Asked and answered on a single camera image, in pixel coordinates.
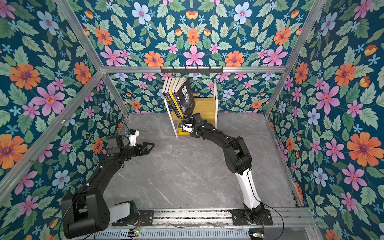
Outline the black wolf cover book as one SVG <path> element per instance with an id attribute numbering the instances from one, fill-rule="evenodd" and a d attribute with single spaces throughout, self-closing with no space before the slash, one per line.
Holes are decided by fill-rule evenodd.
<path id="1" fill-rule="evenodd" d="M 196 106 L 189 78 L 177 78 L 172 94 L 176 101 L 176 113 L 182 119 L 187 110 L 193 112 Z"/>

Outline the yellow cartoon boy book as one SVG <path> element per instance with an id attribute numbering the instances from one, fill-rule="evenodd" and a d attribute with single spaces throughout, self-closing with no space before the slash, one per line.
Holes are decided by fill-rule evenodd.
<path id="1" fill-rule="evenodd" d="M 175 99 L 175 96 L 173 95 L 174 84 L 177 84 L 178 81 L 179 81 L 179 78 L 173 78 L 173 77 L 168 78 L 167 79 L 167 85 L 166 85 L 166 93 L 167 93 L 167 96 L 169 99 L 169 103 L 172 106 L 175 115 L 178 117 L 178 119 L 181 119 L 182 115 L 180 113 L 180 110 L 178 109 L 179 106 L 178 106 L 178 103 Z"/>

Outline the dark blue paperback book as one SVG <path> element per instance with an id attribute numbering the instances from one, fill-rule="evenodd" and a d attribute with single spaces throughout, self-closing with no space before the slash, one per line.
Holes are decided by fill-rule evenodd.
<path id="1" fill-rule="evenodd" d="M 175 115 L 177 116 L 178 119 L 180 119 L 181 115 L 179 114 L 179 111 L 177 110 L 177 107 L 171 97 L 171 94 L 169 92 L 169 90 L 171 89 L 171 83 L 172 83 L 172 80 L 169 82 L 169 85 L 168 85 L 168 89 L 166 91 L 166 93 L 164 94 L 165 95 L 165 98 L 167 99 L 168 103 L 170 104 L 170 106 L 172 107 L 173 109 L 173 112 L 175 113 Z"/>

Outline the dark portrait cover book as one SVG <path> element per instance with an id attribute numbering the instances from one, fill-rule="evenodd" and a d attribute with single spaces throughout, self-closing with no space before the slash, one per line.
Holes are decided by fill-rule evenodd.
<path id="1" fill-rule="evenodd" d="M 180 110 L 182 118 L 184 117 L 184 114 L 186 112 L 187 101 L 189 98 L 187 80 L 188 78 L 179 78 L 178 83 L 174 84 L 173 87 L 173 95 L 175 96 L 175 99 L 178 103 L 178 109 Z"/>

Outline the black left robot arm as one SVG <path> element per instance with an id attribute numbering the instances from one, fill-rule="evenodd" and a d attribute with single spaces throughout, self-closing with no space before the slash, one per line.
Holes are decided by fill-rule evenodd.
<path id="1" fill-rule="evenodd" d="M 109 207 L 104 192 L 113 176 L 133 157 L 148 155 L 154 144 L 136 142 L 137 135 L 117 135 L 107 139 L 107 153 L 101 157 L 97 169 L 75 193 L 61 200 L 62 227 L 67 239 L 104 231 L 110 224 L 140 223 L 140 212 L 134 201 Z"/>

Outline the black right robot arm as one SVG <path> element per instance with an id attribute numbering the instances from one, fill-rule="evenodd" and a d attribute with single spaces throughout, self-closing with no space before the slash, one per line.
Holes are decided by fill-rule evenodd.
<path id="1" fill-rule="evenodd" d="M 255 187 L 252 156 L 244 139 L 231 137 L 218 130 L 213 124 L 202 119 L 200 113 L 186 114 L 180 127 L 189 132 L 191 137 L 211 141 L 223 150 L 226 165 L 230 172 L 235 174 L 243 194 L 244 217 L 252 225 L 258 223 L 263 217 L 265 206 Z"/>

